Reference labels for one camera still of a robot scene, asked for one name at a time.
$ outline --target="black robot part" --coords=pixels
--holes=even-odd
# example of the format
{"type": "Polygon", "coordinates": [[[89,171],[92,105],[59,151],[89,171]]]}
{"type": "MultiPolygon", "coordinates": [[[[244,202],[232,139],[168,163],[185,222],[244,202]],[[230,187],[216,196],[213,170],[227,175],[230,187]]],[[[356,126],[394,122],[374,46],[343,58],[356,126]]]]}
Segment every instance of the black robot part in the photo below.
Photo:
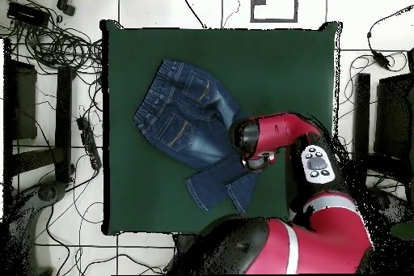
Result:
{"type": "Polygon", "coordinates": [[[168,275],[245,274],[268,239],[263,219],[229,219],[175,256],[168,275]]]}
{"type": "Polygon", "coordinates": [[[230,140],[241,156],[252,157],[255,154],[259,134],[257,120],[242,119],[230,127],[230,140]]]}

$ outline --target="jeans pocket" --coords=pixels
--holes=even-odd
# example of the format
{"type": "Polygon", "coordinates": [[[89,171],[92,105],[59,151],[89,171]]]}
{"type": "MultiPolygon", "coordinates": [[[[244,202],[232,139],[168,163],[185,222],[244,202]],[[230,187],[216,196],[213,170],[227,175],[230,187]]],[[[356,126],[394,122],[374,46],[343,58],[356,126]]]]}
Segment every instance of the jeans pocket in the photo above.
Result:
{"type": "Polygon", "coordinates": [[[156,135],[156,138],[174,151],[191,145],[194,135],[194,125],[172,113],[156,135]]]}
{"type": "Polygon", "coordinates": [[[216,84],[194,70],[188,74],[183,94],[203,107],[218,100],[216,84]]]}

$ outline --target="jeans waistband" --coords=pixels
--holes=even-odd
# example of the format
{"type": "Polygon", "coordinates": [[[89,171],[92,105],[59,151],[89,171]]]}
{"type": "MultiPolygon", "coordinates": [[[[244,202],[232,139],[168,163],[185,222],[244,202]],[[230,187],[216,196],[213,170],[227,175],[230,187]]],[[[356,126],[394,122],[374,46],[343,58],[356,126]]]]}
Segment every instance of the jeans waistband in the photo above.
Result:
{"type": "Polygon", "coordinates": [[[147,133],[165,106],[171,101],[184,63],[164,59],[150,85],[146,97],[133,115],[142,134],[147,133]]]}

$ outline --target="blue jeans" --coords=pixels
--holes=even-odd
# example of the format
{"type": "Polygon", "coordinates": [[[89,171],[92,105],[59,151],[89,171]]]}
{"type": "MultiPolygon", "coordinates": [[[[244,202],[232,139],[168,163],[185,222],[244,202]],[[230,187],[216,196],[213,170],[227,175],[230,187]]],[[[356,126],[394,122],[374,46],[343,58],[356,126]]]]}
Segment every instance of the blue jeans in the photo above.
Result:
{"type": "Polygon", "coordinates": [[[163,60],[133,121],[151,145],[199,171],[186,183],[202,210],[230,197],[244,214],[257,174],[243,168],[229,135],[231,124],[243,117],[209,72],[163,60]]]}

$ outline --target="control button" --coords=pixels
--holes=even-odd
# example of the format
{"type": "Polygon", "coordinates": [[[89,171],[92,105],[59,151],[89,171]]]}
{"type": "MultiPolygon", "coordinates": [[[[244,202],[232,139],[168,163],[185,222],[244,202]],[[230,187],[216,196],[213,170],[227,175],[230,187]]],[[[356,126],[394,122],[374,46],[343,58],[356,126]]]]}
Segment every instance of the control button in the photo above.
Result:
{"type": "Polygon", "coordinates": [[[313,157],[307,161],[307,168],[310,170],[321,170],[327,168],[327,163],[325,159],[313,157]]]}

